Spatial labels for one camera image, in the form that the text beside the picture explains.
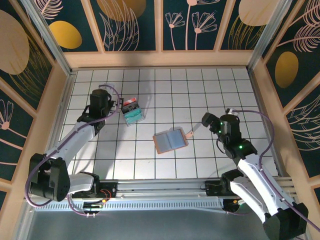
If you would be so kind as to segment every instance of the white grid floor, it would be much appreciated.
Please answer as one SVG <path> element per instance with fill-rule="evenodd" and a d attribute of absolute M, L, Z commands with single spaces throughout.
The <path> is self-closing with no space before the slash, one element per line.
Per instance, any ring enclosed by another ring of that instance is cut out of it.
<path fill-rule="evenodd" d="M 60 139 L 72 129 L 89 103 L 89 94 L 102 82 L 113 84 L 124 100 L 137 97 L 145 120 L 129 127 L 119 113 L 108 120 L 76 154 L 69 174 L 93 172 L 109 180 L 214 178 L 236 168 L 217 149 L 216 136 L 202 125 L 187 147 L 163 154 L 157 154 L 152 137 L 172 128 L 182 128 L 186 134 L 206 112 L 220 117 L 225 108 L 257 111 L 245 68 L 80 70 Z M 260 116 L 241 113 L 239 118 L 242 137 L 261 153 L 268 140 Z M 263 163 L 273 176 L 278 175 L 270 151 Z"/>

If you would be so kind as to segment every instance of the yellow circle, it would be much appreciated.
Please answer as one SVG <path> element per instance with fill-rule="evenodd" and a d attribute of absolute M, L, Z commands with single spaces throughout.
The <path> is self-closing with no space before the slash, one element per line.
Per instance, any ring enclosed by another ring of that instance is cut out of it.
<path fill-rule="evenodd" d="M 22 73 L 29 61 L 28 36 L 20 23 L 0 10 L 0 69 L 8 74 Z"/>
<path fill-rule="evenodd" d="M 102 10 L 102 12 L 109 18 L 124 22 L 132 20 L 131 15 L 125 16 L 125 6 L 128 9 L 132 9 L 135 17 L 140 17 L 146 9 L 146 0 L 97 0 L 97 3 Z"/>
<path fill-rule="evenodd" d="M 66 21 L 55 21 L 49 28 L 57 43 L 66 49 L 76 49 L 82 44 L 80 32 Z"/>
<path fill-rule="evenodd" d="M 279 0 L 241 0 L 240 20 L 249 26 L 262 26 L 269 22 Z"/>
<path fill-rule="evenodd" d="M 280 55 L 275 65 L 275 82 L 282 89 L 290 86 L 295 80 L 299 68 L 297 56 L 285 51 Z"/>

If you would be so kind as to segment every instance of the flower illustration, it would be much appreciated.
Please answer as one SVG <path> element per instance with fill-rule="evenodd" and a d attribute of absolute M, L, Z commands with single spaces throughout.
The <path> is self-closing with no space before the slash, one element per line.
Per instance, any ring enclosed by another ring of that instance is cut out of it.
<path fill-rule="evenodd" d="M 183 17 L 182 17 L 181 12 L 180 13 L 175 12 L 172 15 L 170 12 L 168 12 L 165 14 L 165 19 L 166 19 L 166 22 L 168 23 L 169 28 L 170 28 L 173 50 L 176 50 L 172 29 L 177 28 L 177 27 L 182 27 L 186 24 L 186 22 L 183 21 Z"/>
<path fill-rule="evenodd" d="M 0 129 L 2 130 L 9 129 L 10 120 L 13 112 L 14 112 L 14 104 L 8 101 L 5 105 L 5 101 L 0 99 Z"/>
<path fill-rule="evenodd" d="M 192 23 L 195 32 L 194 50 L 197 50 L 198 34 L 208 33 L 217 30 L 217 24 L 214 24 L 216 21 L 214 15 L 215 12 L 211 14 L 204 12 L 199 18 L 199 12 L 195 12 L 192 14 Z"/>
<path fill-rule="evenodd" d="M 186 15 L 186 28 L 185 28 L 185 50 L 188 50 L 188 27 L 189 27 L 189 16 L 191 6 L 196 5 L 205 5 L 205 4 L 216 4 L 220 0 L 186 0 L 186 3 L 189 5 L 188 12 Z"/>

